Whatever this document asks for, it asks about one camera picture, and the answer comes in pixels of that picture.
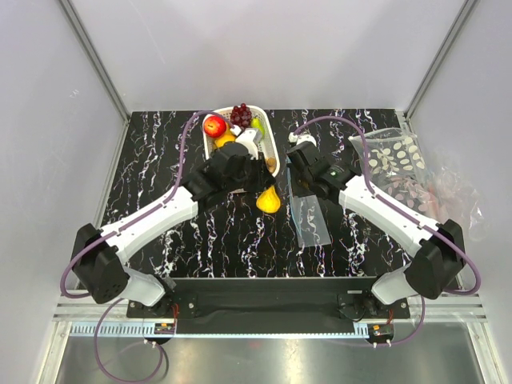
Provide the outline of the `red apple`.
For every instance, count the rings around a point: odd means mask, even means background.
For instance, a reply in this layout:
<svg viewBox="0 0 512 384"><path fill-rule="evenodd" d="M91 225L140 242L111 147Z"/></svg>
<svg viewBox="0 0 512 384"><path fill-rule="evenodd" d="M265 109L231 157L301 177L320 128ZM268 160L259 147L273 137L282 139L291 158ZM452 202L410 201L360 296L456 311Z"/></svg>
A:
<svg viewBox="0 0 512 384"><path fill-rule="evenodd" d="M218 116L211 115L203 122L203 132L210 138L220 138L226 132L226 122Z"/></svg>

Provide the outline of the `yellow pear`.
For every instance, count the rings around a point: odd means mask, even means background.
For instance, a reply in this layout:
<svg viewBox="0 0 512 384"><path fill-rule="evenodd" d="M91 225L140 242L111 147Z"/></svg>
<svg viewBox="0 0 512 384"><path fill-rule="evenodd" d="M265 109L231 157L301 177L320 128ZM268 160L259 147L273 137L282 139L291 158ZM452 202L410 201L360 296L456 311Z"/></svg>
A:
<svg viewBox="0 0 512 384"><path fill-rule="evenodd" d="M275 186L270 186L263 191L256 201L257 208L267 214L275 214L281 207L281 200Z"/></svg>

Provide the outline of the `clear zip top bag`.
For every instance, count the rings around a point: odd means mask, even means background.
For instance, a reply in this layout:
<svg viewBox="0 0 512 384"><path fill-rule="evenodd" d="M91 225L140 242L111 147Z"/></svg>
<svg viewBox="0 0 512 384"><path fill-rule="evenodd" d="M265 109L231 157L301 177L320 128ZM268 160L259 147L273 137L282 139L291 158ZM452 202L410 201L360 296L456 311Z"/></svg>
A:
<svg viewBox="0 0 512 384"><path fill-rule="evenodd" d="M331 244L330 233L316 195L298 184L298 176L291 167L286 169L290 215L295 226L298 246L301 248Z"/></svg>

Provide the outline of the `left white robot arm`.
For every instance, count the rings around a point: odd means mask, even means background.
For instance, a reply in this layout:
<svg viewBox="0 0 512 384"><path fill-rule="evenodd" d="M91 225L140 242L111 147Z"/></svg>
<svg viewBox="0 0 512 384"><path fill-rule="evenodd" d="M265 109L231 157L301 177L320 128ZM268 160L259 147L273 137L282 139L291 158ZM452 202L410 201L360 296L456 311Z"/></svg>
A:
<svg viewBox="0 0 512 384"><path fill-rule="evenodd" d="M224 202L230 193L259 193L274 183L261 155L252 157L244 145L230 142L180 178L172 191L135 213L100 229L83 226L71 269L97 304L126 299L143 304L154 316L165 316L173 305L170 285L127 267L131 257L173 227Z"/></svg>

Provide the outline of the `red grape bunch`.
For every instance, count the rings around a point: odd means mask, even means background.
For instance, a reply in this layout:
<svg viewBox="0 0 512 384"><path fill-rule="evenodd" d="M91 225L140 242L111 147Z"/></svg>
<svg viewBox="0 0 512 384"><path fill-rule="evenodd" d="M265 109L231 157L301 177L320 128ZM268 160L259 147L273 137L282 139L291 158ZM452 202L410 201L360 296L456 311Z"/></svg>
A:
<svg viewBox="0 0 512 384"><path fill-rule="evenodd" d="M234 106L230 113L231 123L243 128L249 127L252 119L252 112L245 103L241 103L239 106Z"/></svg>

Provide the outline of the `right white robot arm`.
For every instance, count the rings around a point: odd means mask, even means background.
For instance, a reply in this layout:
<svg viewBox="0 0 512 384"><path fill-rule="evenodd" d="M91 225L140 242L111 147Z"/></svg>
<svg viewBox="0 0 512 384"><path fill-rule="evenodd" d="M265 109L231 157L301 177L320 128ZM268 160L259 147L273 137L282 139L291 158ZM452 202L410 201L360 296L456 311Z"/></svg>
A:
<svg viewBox="0 0 512 384"><path fill-rule="evenodd" d="M312 142L293 146L286 156L301 188L359 214L411 256L407 265L379 277L363 297L370 316L381 317L410 296L436 299L466 265L463 232L455 221L439 223L415 212L367 183L359 168L322 155Z"/></svg>

